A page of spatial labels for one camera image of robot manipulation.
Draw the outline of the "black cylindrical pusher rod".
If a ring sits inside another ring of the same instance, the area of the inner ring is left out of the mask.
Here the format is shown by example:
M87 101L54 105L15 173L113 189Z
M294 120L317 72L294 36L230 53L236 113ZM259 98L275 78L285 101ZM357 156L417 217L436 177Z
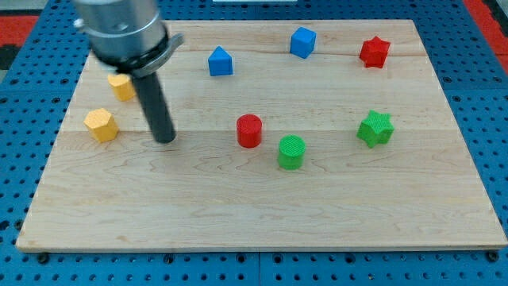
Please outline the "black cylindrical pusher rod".
M173 141L176 132L157 74L133 77L133 86L154 140L161 144Z

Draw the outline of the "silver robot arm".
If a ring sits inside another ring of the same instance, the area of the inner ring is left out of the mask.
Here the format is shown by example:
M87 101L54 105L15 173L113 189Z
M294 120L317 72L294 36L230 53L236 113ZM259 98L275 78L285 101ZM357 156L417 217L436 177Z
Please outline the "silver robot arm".
M157 4L150 0L73 0L95 56L115 72L129 75L154 140L174 141L176 131L157 75L184 35L170 35Z

